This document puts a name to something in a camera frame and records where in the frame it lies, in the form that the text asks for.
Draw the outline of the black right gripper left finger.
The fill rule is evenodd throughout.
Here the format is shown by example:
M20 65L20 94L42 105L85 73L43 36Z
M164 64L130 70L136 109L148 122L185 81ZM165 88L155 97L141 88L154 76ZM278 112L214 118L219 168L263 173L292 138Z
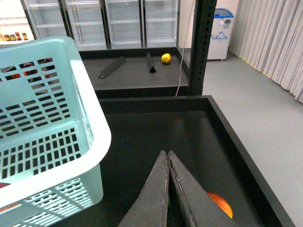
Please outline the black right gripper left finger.
M120 227L165 227L169 200L169 161L161 151L150 174L131 208L119 223Z

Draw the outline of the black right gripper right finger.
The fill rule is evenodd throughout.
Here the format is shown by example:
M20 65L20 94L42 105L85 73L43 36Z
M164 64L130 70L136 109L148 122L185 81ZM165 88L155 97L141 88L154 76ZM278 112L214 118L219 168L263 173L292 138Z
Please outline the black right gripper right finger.
M187 227L236 227L237 224L213 200L178 156L168 154L173 201Z

